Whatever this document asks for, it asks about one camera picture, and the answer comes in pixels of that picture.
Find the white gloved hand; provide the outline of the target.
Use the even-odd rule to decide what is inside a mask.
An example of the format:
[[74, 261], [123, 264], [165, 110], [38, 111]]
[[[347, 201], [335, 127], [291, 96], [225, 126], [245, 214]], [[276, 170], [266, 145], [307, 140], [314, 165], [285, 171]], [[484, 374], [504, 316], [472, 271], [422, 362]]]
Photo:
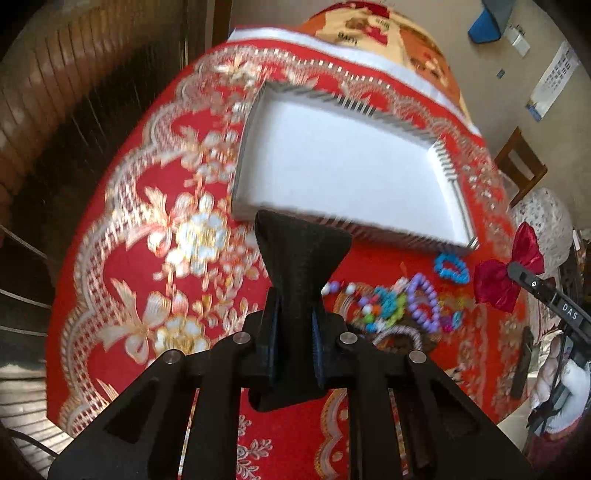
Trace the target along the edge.
[[551, 397], [553, 386], [563, 386], [568, 392], [565, 403], [546, 421], [545, 433], [563, 434], [575, 426], [586, 410], [590, 394], [590, 367], [578, 366], [561, 351], [562, 336], [552, 339], [546, 361], [539, 369], [530, 394], [531, 409], [540, 407]]

